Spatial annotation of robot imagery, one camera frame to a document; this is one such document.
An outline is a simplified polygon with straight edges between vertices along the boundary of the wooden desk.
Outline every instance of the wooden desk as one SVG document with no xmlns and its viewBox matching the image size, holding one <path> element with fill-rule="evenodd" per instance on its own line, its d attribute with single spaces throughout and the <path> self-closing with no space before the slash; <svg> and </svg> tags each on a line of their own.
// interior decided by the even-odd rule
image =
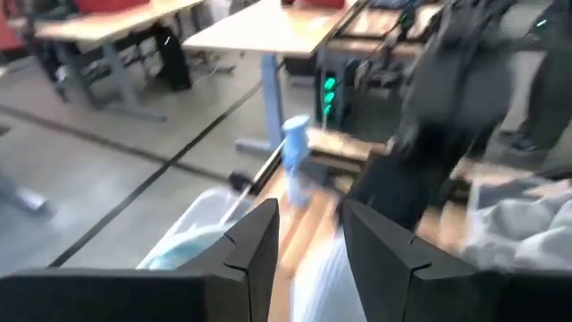
<svg viewBox="0 0 572 322">
<path fill-rule="evenodd" d="M 321 150 L 344 157 L 366 159 L 371 149 L 384 151 L 383 144 L 353 140 L 335 132 L 311 130 L 308 137 L 314 150 Z M 466 177 L 486 174 L 487 182 L 502 183 L 528 173 L 496 165 L 476 165 L 462 161 Z M 318 246 L 332 240 L 336 230 L 334 209 L 338 198 L 330 191 L 316 188 L 307 208 L 290 205 L 286 197 L 286 176 L 278 168 L 257 197 L 257 203 L 267 198 L 277 198 L 280 208 L 280 237 L 273 295 L 268 320 L 290 322 L 290 284 L 301 265 L 312 266 Z M 467 232 L 466 209 L 462 205 L 448 203 L 442 213 L 427 209 L 417 235 L 450 253 L 459 251 Z"/>
<path fill-rule="evenodd" d="M 36 37 L 62 41 L 99 42 L 126 36 L 129 31 L 150 26 L 203 0 L 151 1 L 119 13 L 92 13 L 62 22 L 40 22 Z M 13 29 L 21 29 L 24 20 L 8 21 Z"/>
<path fill-rule="evenodd" d="M 431 17 L 441 10 L 440 4 L 426 4 L 417 11 L 416 24 L 408 35 L 417 37 L 423 32 Z M 353 35 L 383 35 L 393 27 L 399 18 L 397 11 L 365 10 L 349 25 L 346 32 Z M 352 55 L 370 55 L 379 47 L 378 41 L 335 39 L 328 43 L 328 49 L 334 53 Z M 400 44 L 395 48 L 396 55 L 417 56 L 423 46 Z"/>
<path fill-rule="evenodd" d="M 279 0 L 261 0 L 191 36 L 182 45 L 188 49 L 311 56 L 356 4 L 348 0 L 337 10 L 296 2 L 291 8 L 283 8 Z"/>
</svg>

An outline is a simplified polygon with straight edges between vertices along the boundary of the person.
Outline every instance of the person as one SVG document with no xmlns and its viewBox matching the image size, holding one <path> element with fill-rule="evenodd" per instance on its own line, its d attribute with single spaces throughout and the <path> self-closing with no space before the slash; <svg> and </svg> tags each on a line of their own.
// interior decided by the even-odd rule
<svg viewBox="0 0 572 322">
<path fill-rule="evenodd" d="M 572 116 L 572 39 L 570 39 L 569 0 L 553 1 L 533 22 L 526 37 L 545 44 L 545 56 L 531 83 L 525 120 L 515 131 L 501 131 L 501 143 L 519 153 L 543 152 L 555 144 Z M 558 113 L 558 123 L 552 127 L 556 131 L 544 133 L 548 147 L 540 147 L 533 138 L 533 129 L 545 113 Z"/>
</svg>

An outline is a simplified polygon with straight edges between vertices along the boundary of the table top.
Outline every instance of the table top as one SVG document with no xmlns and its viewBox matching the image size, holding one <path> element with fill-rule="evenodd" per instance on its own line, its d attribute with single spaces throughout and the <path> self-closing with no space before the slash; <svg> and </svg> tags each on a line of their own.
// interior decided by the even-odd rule
<svg viewBox="0 0 572 322">
<path fill-rule="evenodd" d="M 375 149 L 384 152 L 385 145 L 354 140 L 350 136 L 331 131 L 311 129 L 308 133 L 313 150 L 338 156 L 366 160 Z M 455 173 L 468 180 L 479 175 L 481 182 L 502 184 L 527 172 L 506 166 L 476 164 L 461 160 Z M 318 246 L 333 240 L 337 218 L 334 209 L 338 197 L 325 188 L 316 187 L 307 208 L 292 206 L 286 196 L 286 173 L 279 167 L 266 183 L 256 199 L 256 204 L 268 198 L 277 198 L 280 209 L 280 237 L 273 295 L 270 305 L 270 322 L 290 321 L 290 284 L 302 265 L 312 267 Z M 346 190 L 351 182 L 338 185 Z M 467 233 L 466 206 L 449 202 L 442 211 L 428 208 L 420 221 L 416 234 L 433 245 L 458 253 Z"/>
<path fill-rule="evenodd" d="M 310 56 L 357 3 L 346 0 L 344 8 L 329 9 L 301 1 L 282 7 L 280 0 L 261 0 L 191 36 L 182 46 Z"/>
<path fill-rule="evenodd" d="M 98 42 L 124 36 L 127 32 L 144 28 L 178 11 L 200 4 L 203 0 L 152 0 L 118 13 L 92 13 L 67 21 L 39 22 L 36 37 L 64 41 Z M 19 29 L 24 20 L 11 20 L 8 25 Z"/>
<path fill-rule="evenodd" d="M 440 4 L 425 4 L 417 11 L 416 23 L 409 31 L 410 37 L 423 32 L 431 17 L 441 10 Z M 364 10 L 356 20 L 348 26 L 346 32 L 354 35 L 383 35 L 393 27 L 399 18 L 398 11 Z M 379 42 L 371 40 L 334 39 L 328 43 L 328 49 L 335 52 L 369 55 L 379 46 Z M 395 55 L 416 56 L 423 46 L 416 44 L 400 44 L 394 50 Z"/>
</svg>

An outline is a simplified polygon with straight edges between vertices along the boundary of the blue bottle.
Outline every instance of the blue bottle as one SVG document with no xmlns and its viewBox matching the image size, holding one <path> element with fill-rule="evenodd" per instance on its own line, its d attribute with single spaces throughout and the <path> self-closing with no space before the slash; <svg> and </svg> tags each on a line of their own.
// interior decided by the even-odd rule
<svg viewBox="0 0 572 322">
<path fill-rule="evenodd" d="M 309 121 L 309 116 L 298 115 L 290 118 L 282 126 L 286 134 L 282 147 L 282 165 L 287 174 L 288 199 L 297 207 L 305 207 L 310 201 L 309 187 L 299 173 L 302 161 L 310 153 L 306 134 Z"/>
</svg>

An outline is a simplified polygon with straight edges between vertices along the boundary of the green light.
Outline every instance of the green light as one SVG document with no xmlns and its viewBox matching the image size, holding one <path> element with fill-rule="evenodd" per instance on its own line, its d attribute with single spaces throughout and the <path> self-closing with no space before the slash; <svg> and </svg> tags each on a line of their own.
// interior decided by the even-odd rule
<svg viewBox="0 0 572 322">
<path fill-rule="evenodd" d="M 333 89 L 333 86 L 336 84 L 336 80 L 333 77 L 330 77 L 328 79 L 325 80 L 324 83 L 324 89 L 325 90 L 330 90 Z"/>
<path fill-rule="evenodd" d="M 325 104 L 330 104 L 330 103 L 332 103 L 334 96 L 335 96 L 335 94 L 333 94 L 333 93 L 328 93 L 328 94 L 324 95 L 324 102 L 325 102 Z"/>
</svg>

